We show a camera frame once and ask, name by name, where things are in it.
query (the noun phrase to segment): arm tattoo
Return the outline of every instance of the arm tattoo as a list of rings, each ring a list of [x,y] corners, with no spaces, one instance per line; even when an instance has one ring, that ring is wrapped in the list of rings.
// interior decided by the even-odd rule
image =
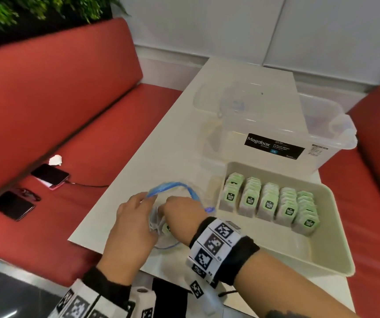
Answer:
[[[265,318],[309,318],[308,316],[300,315],[291,311],[282,313],[281,311],[271,310],[267,312]]]

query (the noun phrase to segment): hand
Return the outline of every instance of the hand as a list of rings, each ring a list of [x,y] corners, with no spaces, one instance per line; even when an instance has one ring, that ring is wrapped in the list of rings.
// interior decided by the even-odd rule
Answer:
[[[179,196],[168,197],[166,203],[158,208],[158,213],[165,216],[172,235],[186,246],[189,246],[199,225],[208,217],[200,202]]]
[[[119,205],[116,222],[97,265],[109,281],[130,285],[158,240],[156,232],[149,228],[149,214],[156,196],[145,198],[146,195],[147,192],[141,192]]]

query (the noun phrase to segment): black cable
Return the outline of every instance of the black cable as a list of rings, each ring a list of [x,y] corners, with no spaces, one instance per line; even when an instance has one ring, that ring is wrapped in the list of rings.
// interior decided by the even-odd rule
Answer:
[[[231,294],[231,293],[236,293],[237,292],[237,290],[231,290],[231,291],[224,291],[224,292],[221,292],[221,293],[219,293],[218,294],[218,297],[223,297],[223,296],[225,296],[225,295],[229,295],[229,294]]]
[[[87,184],[80,184],[80,183],[73,183],[70,181],[65,181],[68,184],[73,184],[73,185],[79,185],[79,186],[86,186],[86,187],[109,187],[109,185],[87,185]]]

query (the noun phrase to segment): black wristband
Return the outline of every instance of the black wristband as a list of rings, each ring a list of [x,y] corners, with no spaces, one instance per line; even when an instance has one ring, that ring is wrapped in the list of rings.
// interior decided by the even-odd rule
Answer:
[[[96,267],[92,267],[84,274],[82,282],[102,297],[128,311],[131,286],[109,281]]]
[[[203,233],[204,230],[206,230],[208,225],[211,224],[214,220],[216,220],[216,218],[213,216],[210,216],[210,217],[204,219],[202,221],[202,223],[200,223],[199,228],[196,231],[196,234],[191,239],[191,242],[189,245],[190,249],[193,247],[193,244],[194,244],[194,242],[196,242],[197,238]]]
[[[253,239],[247,236],[242,237],[219,267],[215,278],[232,286],[242,266],[259,249],[260,247],[253,242]]]

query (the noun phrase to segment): white table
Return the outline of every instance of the white table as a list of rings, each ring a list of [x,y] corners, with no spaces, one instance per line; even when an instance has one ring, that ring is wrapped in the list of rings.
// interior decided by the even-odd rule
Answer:
[[[204,192],[202,200],[206,205],[216,204],[226,160],[212,148],[215,145],[212,133],[221,121],[217,114],[193,106],[198,89],[212,80],[223,88],[235,80],[241,80],[279,84],[290,92],[297,92],[292,73],[237,61],[209,59],[73,232],[70,241],[102,253],[119,204],[127,201],[131,195],[148,191],[162,182],[190,182],[200,192]],[[294,96],[283,97],[275,106],[277,114],[283,109],[293,114],[287,121],[293,123],[292,127],[305,129],[300,103],[294,101]],[[239,158],[237,161],[253,163],[246,155],[236,154]],[[320,182],[318,172],[306,179]],[[183,279],[183,270],[187,270],[184,265],[187,255],[188,248],[182,245],[169,251],[153,250],[141,270],[188,289]],[[354,310],[346,278],[326,273],[307,278]],[[229,295],[225,305],[255,316],[238,294]]]

